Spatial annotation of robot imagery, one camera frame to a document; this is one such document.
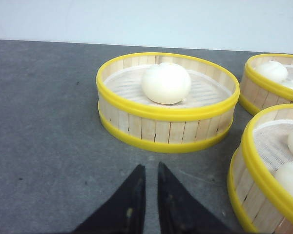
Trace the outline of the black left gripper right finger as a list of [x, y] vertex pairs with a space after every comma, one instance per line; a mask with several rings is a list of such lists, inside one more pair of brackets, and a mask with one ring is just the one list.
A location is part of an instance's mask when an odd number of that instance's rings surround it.
[[163, 234], [231, 233], [231, 229], [198, 202], [163, 162], [158, 164], [157, 200]]

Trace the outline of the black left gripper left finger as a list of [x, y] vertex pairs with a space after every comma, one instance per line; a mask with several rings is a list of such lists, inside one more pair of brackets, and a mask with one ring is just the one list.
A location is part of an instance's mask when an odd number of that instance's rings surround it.
[[73, 234], [142, 234], [146, 213], [146, 169], [139, 164], [116, 192]]

